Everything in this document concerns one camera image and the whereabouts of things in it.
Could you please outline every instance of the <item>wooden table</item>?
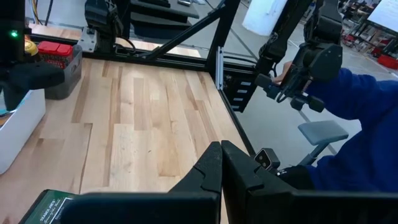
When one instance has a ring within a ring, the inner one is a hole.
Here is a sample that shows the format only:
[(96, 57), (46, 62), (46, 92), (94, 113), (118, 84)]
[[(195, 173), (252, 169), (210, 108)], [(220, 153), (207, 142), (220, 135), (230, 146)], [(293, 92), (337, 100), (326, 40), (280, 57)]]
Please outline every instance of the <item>wooden table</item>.
[[(80, 36), (32, 28), (37, 34)], [(190, 49), (172, 52), (199, 56)], [(84, 58), (73, 93), (46, 100), (46, 107), (23, 150), (0, 175), (0, 223), (17, 223), (45, 189), (166, 192), (210, 142), (227, 139), (246, 151), (208, 73)]]

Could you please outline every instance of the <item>red container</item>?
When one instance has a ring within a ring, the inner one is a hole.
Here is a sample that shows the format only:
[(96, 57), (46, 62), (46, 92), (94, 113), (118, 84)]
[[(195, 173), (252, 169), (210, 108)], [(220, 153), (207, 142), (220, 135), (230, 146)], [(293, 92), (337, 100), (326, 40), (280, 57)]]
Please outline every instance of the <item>red container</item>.
[(381, 55), (377, 60), (379, 64), (386, 66), (387, 68), (398, 69), (398, 60), (387, 55)]
[(65, 69), (73, 60), (73, 47), (70, 45), (43, 41), (37, 48), (43, 61), (62, 69)]

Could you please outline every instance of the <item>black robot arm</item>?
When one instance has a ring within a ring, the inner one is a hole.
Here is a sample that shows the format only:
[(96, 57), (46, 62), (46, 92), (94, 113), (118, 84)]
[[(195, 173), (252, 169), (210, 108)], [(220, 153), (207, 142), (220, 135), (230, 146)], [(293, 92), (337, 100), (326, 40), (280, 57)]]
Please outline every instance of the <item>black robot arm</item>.
[(269, 75), (285, 56), (287, 41), (310, 3), (311, 0), (287, 1), (269, 41), (259, 52), (256, 84), (278, 103), (291, 98), (290, 104), (296, 110), (301, 110), (307, 103), (311, 109), (321, 112), (324, 109), (323, 102), (312, 96), (304, 96), (303, 92), (312, 80), (328, 82), (338, 75), (343, 59), (338, 0), (317, 1), (313, 16), (304, 28), (305, 42), (300, 45), (284, 81), (275, 85)]

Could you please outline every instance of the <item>metal frame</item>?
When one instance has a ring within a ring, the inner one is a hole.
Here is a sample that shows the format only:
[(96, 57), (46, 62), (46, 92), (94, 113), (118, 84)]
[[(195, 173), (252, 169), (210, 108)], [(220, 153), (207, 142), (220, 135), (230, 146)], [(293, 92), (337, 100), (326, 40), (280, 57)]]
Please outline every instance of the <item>metal frame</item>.
[[(256, 71), (254, 66), (224, 62), (222, 58), (223, 54), (220, 54), (220, 51), (218, 50), (220, 48), (222, 51), (222, 48), (225, 45), (233, 19), (235, 17), (236, 11), (238, 10), (239, 3), (240, 0), (222, 1), (220, 5), (211, 11), (205, 18), (198, 21), (196, 24), (176, 36), (174, 39), (168, 41), (163, 46), (157, 47), (152, 51), (137, 49), (134, 52), (134, 56), (131, 56), (133, 55), (132, 49), (118, 47), (115, 54), (84, 52), (83, 57), (208, 72), (214, 80), (216, 78), (217, 62), (219, 62), (219, 74), (223, 73), (223, 76), (221, 78), (220, 76), (218, 77), (218, 83), (221, 84), (221, 87), (218, 86), (217, 89), (239, 132), (239, 135), (243, 140), (244, 145), (246, 146), (246, 149), (248, 150), (248, 153), (254, 157), (256, 153), (254, 152), (254, 149), (251, 146), (251, 143), (249, 142), (249, 139), (239, 123), (234, 111), (243, 112), (252, 94), (254, 93), (254, 90), (256, 89), (256, 85), (254, 84), (254, 80), (257, 76)], [(167, 53), (169, 50), (173, 49), (178, 44), (181, 44), (184, 40), (187, 40), (189, 37), (196, 34), (199, 30), (202, 30), (217, 19), (220, 20), (218, 22), (215, 37), (211, 43), (207, 58), (197, 58)], [(38, 34), (32, 34), (30, 38), (34, 42), (47, 40), (69, 45), (75, 45), (78, 43), (77, 40)], [(227, 85), (228, 87), (224, 86), (223, 89), (223, 84), (226, 82), (224, 81), (225, 79), (223, 80), (225, 76), (228, 77), (229, 83), (232, 83), (233, 85)]]

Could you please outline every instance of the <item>concrete floor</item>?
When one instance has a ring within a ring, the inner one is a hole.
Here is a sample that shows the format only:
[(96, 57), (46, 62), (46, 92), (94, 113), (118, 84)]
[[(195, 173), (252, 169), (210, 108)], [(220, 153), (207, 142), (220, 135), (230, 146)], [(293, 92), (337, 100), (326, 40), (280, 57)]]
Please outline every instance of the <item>concrete floor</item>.
[[(39, 19), (44, 20), (50, 0), (40, 0), (38, 6)], [(207, 0), (205, 5), (194, 4), (201, 18), (205, 17), (220, 0)], [(57, 0), (54, 1), (49, 26), (67, 27), (69, 29), (79, 29), (86, 25), (84, 18), (85, 0)], [(258, 58), (258, 50), (267, 42), (267, 37), (262, 37), (249, 32), (242, 26), (243, 19), (247, 12), (247, 3), (239, 5), (239, 9), (234, 18), (232, 28), (229, 32), (226, 45), (224, 47), (227, 54), (239, 55), (245, 58)], [(27, 17), (32, 17), (32, 13), (27, 6)], [(198, 19), (189, 19), (194, 24)], [(206, 57), (211, 38), (217, 27), (217, 21), (210, 26), (199, 31), (193, 37), (183, 43), (183, 47), (191, 46), (197, 50), (202, 57)], [(285, 58), (277, 66), (277, 71), (282, 70), (284, 62), (293, 60), (298, 51), (298, 45), (303, 42), (303, 24), (299, 24), (288, 43), (288, 50)], [(363, 56), (349, 48), (344, 47), (343, 67), (350, 69), (354, 73), (371, 74), (378, 80), (397, 79), (395, 71), (389, 70), (379, 65), (375, 60)], [(271, 147), (281, 160), (281, 168), (296, 165), (308, 154), (314, 146), (302, 136), (297, 126), (309, 121), (335, 120), (340, 126), (349, 132), (349, 136), (354, 136), (361, 130), (358, 121), (347, 121), (331, 113), (324, 111), (317, 113), (310, 110), (307, 106), (301, 112), (293, 110), (289, 101), (276, 103), (268, 99), (266, 93), (258, 88), (250, 100), (245, 112), (237, 113), (237, 116), (250, 139), (255, 150), (262, 147)], [(345, 141), (332, 144), (330, 148), (322, 154), (335, 154)]]

